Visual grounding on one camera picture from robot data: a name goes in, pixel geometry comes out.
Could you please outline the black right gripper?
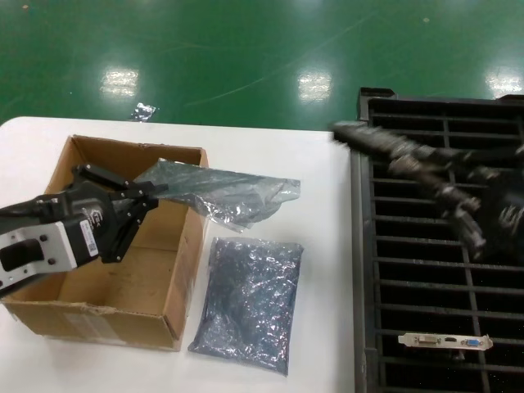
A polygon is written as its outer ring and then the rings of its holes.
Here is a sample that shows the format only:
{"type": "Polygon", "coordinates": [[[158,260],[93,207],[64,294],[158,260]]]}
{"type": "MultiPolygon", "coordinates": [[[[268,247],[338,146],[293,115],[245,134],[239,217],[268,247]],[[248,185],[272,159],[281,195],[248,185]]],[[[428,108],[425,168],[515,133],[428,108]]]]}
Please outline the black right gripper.
{"type": "Polygon", "coordinates": [[[523,146],[488,150],[415,147],[390,163],[390,171],[416,181],[439,207],[444,219],[469,251],[502,252],[523,261],[523,146]],[[504,162],[511,170],[487,175],[481,202],[433,174],[420,161],[432,163],[504,162]]]}

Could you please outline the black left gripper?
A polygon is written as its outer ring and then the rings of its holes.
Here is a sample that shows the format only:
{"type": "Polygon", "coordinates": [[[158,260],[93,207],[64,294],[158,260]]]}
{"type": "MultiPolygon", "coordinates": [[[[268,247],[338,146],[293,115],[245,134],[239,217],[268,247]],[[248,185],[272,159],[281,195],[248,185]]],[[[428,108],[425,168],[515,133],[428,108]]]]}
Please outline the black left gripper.
{"type": "Polygon", "coordinates": [[[74,181],[87,182],[38,196],[35,211],[40,222],[63,226],[64,243],[77,266],[97,258],[105,264],[121,262],[148,212],[159,205],[156,198],[143,197],[157,197],[168,185],[135,183],[93,164],[77,165],[72,174],[74,181]]]}

